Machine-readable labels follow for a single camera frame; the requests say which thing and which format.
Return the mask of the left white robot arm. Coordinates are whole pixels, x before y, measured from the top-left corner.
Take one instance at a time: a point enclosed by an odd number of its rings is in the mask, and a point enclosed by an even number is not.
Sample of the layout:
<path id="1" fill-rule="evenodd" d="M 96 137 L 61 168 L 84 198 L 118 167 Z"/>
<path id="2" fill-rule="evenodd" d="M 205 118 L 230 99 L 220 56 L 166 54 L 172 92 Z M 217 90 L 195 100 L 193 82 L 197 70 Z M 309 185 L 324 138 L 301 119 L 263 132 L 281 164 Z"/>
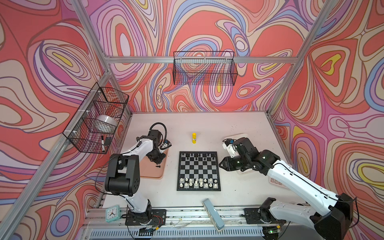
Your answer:
<path id="1" fill-rule="evenodd" d="M 113 154 L 108 162 L 105 190 L 112 195 L 122 196 L 135 214 L 150 214 L 150 200 L 141 197 L 140 162 L 144 158 L 160 165 L 166 154 L 161 149 L 163 135 L 158 130 L 150 130 L 147 135 L 137 137 L 137 142 L 128 151 Z"/>

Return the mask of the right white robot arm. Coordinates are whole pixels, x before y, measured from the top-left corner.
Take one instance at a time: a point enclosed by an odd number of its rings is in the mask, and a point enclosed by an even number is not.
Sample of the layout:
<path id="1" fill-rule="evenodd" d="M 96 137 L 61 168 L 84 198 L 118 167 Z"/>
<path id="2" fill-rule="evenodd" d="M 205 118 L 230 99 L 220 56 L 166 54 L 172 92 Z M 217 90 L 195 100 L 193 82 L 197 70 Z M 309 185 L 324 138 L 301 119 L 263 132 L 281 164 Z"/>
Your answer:
<path id="1" fill-rule="evenodd" d="M 262 222 L 285 220 L 311 228 L 325 240 L 344 239 L 353 222 L 353 198 L 319 186 L 275 153 L 258 151 L 248 138 L 224 139 L 223 148 L 229 156 L 220 162 L 221 169 L 227 172 L 249 169 L 259 172 L 282 183 L 307 203 L 301 206 L 267 198 L 257 214 Z"/>

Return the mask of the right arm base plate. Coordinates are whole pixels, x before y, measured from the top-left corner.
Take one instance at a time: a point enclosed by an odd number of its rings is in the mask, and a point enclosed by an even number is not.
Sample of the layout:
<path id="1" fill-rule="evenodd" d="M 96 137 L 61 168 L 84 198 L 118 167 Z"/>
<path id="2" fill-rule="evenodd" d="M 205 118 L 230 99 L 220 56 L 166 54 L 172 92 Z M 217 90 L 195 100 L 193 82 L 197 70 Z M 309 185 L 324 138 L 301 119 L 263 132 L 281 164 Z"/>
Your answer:
<path id="1" fill-rule="evenodd" d="M 262 215 L 259 213 L 259 208 L 244 208 L 244 213 L 241 214 L 246 219 L 246 223 L 251 224 L 265 224 L 265 225 L 285 225 L 286 220 L 277 220 L 274 217 L 270 217 L 267 220 L 262 219 Z"/>

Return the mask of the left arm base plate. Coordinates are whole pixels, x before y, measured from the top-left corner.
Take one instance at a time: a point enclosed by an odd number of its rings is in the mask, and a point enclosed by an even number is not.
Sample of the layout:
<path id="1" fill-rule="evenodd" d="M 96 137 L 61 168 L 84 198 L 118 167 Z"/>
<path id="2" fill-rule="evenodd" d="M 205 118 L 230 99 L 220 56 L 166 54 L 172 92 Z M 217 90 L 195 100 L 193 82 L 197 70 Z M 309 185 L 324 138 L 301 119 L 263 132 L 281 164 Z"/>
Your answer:
<path id="1" fill-rule="evenodd" d="M 125 218 L 125 225 L 130 226 L 143 226 L 143 227 L 161 227 L 166 223 L 167 210 L 154 209 L 145 213 L 134 213 L 128 210 Z"/>

